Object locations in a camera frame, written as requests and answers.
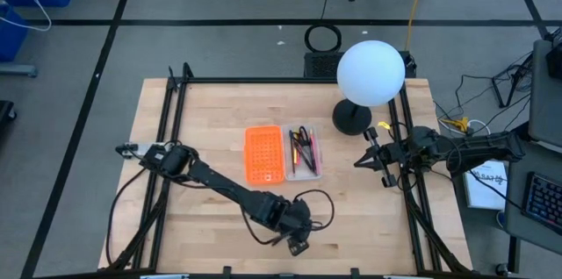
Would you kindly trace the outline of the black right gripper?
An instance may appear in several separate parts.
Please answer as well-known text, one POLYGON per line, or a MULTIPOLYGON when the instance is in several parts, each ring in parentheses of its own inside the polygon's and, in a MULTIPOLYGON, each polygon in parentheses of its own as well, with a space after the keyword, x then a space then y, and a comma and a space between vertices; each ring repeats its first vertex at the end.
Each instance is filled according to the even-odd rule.
POLYGON ((389 165, 398 163, 400 168, 405 169, 408 175, 418 175, 418 173, 411 165, 407 164, 406 152, 399 141, 381 146, 377 142, 377 137, 378 134, 374 127, 369 127, 364 131, 364 138, 371 145, 365 150, 365 154, 354 163, 354 167, 382 171, 381 182, 385 188, 398 187, 401 189, 399 179, 402 175, 399 175, 399 177, 393 175, 388 169, 389 165))

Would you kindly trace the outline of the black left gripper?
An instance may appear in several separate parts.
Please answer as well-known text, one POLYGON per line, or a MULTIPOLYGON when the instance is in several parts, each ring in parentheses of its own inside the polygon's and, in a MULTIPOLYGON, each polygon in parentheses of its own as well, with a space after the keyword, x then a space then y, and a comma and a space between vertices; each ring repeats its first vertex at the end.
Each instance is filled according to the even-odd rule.
POLYGON ((302 199, 295 198, 281 216, 279 231, 287 241, 292 256, 298 256, 309 248, 308 237, 313 228, 311 212, 302 199))

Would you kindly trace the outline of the pink highlighter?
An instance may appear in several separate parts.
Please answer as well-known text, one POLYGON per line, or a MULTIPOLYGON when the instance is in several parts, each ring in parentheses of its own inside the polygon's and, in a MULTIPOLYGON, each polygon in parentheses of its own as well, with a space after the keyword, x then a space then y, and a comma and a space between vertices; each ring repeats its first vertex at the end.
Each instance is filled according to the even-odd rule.
POLYGON ((310 128, 309 138, 310 138, 310 149, 313 155, 313 166, 314 166, 313 171, 315 175, 320 176, 321 175, 320 156, 318 154, 317 143, 315 140, 313 128, 310 128))

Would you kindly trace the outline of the slim black pen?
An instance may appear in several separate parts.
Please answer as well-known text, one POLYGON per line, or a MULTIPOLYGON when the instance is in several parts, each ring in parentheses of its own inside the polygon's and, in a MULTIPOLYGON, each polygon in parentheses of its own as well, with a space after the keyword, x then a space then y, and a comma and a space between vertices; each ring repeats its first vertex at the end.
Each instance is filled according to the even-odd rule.
MULTIPOLYGON (((295 141, 294 141, 294 134, 293 134, 292 130, 289 131, 289 141, 290 141, 290 146, 291 146, 291 158, 292 158, 292 148, 296 147, 295 141)), ((296 173, 296 166, 297 165, 294 165, 293 162, 292 162, 292 174, 293 175, 295 175, 295 173, 296 173)))

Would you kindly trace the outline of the clear plastic supply box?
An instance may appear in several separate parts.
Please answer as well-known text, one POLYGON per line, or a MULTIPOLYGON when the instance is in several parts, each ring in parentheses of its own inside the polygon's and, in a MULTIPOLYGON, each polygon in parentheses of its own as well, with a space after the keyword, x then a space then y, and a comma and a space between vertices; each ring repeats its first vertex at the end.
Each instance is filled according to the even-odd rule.
POLYGON ((318 141, 318 134, 316 129, 312 125, 308 124, 292 124, 292 125, 282 125, 282 139, 284 144, 284 161, 285 161, 285 180, 289 182, 301 182, 301 181, 310 181, 310 180, 318 180, 322 178, 322 155, 321 155, 321 145, 318 141), (314 129, 315 140, 317 143, 318 154, 320 156, 320 165, 321 165, 321 175, 317 176, 314 175, 308 166, 300 160, 299 165, 296 166, 296 173, 295 175, 292 174, 292 158, 291 158, 291 146, 289 141, 289 131, 292 130, 294 136, 298 133, 298 130, 301 126, 304 126, 308 133, 310 133, 310 128, 314 129))

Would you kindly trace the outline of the black perforated electronics box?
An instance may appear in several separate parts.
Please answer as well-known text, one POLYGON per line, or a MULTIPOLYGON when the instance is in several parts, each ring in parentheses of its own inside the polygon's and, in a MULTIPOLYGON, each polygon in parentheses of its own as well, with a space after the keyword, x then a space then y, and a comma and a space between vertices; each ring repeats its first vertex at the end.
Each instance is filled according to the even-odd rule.
MULTIPOLYGON (((408 51, 399 51, 405 63, 406 78, 415 78, 417 64, 408 51)), ((304 77, 336 77, 336 71, 343 53, 306 53, 304 56, 304 77)))

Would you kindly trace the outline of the orange perforated plastic lid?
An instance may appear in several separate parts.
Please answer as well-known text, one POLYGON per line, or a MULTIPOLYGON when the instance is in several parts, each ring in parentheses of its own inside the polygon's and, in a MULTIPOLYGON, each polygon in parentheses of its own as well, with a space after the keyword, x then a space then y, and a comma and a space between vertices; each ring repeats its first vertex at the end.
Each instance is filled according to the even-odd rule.
POLYGON ((285 180, 285 151, 279 125, 245 130, 245 178, 250 185, 278 184, 285 180))

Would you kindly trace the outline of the white globe lamp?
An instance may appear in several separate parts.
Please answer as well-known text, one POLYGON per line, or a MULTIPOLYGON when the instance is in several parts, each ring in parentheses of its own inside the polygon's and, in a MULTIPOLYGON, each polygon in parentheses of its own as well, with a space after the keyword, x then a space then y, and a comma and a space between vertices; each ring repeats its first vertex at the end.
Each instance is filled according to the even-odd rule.
POLYGON ((335 128, 349 136, 367 130, 372 120, 371 109, 393 100, 405 79, 405 62, 392 45, 366 40, 350 47, 336 70, 343 100, 333 109, 335 128))

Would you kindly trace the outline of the white paper booklet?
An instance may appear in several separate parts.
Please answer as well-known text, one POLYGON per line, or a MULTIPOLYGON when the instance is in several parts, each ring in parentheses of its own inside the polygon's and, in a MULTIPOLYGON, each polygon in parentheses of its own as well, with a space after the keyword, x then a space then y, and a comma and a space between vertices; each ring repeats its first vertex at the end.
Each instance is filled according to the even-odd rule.
POLYGON ((508 177, 501 161, 486 161, 464 173, 465 198, 470 209, 503 211, 506 201, 488 186, 507 195, 508 177))

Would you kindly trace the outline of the dark grey desk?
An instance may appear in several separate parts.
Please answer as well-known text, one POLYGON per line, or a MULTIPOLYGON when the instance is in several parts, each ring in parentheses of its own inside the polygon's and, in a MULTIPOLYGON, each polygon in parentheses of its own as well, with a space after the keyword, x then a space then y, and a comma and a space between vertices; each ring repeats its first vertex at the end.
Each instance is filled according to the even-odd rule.
MULTIPOLYGON (((523 142, 525 156, 508 167, 508 199, 523 207, 529 172, 546 175, 562 183, 562 150, 553 151, 541 145, 523 142)), ((520 240, 562 255, 562 235, 524 216, 520 209, 507 204, 505 231, 520 240)))

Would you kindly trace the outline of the black backlit keyboard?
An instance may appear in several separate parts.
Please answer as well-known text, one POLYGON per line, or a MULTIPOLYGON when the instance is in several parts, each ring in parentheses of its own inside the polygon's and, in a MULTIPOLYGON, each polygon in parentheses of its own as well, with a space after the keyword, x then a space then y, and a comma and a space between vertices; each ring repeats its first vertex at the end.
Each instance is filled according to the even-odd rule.
POLYGON ((529 172, 522 214, 562 236, 562 182, 534 171, 529 172))

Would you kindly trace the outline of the grey raised desk shelf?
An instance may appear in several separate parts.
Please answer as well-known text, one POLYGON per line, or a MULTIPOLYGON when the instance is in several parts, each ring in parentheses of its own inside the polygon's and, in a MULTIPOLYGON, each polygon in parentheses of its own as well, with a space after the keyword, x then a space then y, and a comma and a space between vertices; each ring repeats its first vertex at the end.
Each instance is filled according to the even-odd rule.
POLYGON ((548 40, 533 44, 529 134, 562 148, 562 81, 549 76, 546 55, 551 50, 548 40))

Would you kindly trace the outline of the black floor equipment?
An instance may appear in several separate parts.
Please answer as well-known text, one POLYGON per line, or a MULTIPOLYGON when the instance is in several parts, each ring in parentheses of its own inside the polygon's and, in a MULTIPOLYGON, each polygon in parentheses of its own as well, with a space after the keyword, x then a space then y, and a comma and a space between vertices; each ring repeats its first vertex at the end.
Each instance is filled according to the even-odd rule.
POLYGON ((0 137, 4 134, 8 125, 17 118, 14 103, 12 101, 0 100, 0 137))

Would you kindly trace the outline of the grey metal table foot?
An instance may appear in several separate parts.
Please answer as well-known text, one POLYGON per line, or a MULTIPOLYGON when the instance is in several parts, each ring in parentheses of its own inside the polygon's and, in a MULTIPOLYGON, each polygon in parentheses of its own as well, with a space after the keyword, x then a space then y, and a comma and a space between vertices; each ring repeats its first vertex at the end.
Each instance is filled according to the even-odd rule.
POLYGON ((33 65, 0 63, 0 75, 23 75, 34 78, 38 69, 33 65))

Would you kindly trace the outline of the black aluminium table frame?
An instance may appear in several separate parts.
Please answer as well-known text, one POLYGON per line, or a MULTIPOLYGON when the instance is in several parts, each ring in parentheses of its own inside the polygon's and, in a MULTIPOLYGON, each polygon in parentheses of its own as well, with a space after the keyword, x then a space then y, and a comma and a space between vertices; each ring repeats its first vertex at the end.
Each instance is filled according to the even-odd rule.
POLYGON ((332 79, 212 78, 185 72, 142 85, 131 138, 185 145, 211 169, 249 190, 269 191, 308 205, 309 248, 292 256, 286 240, 213 190, 186 188, 140 165, 125 162, 121 176, 135 178, 116 207, 112 247, 104 278, 221 278, 224 266, 239 279, 351 279, 413 276, 435 279, 472 274, 465 233, 452 187, 434 176, 416 185, 386 189, 377 173, 355 168, 366 142, 332 123, 342 98, 332 79), (308 124, 318 134, 322 178, 250 185, 245 178, 247 127, 308 124))

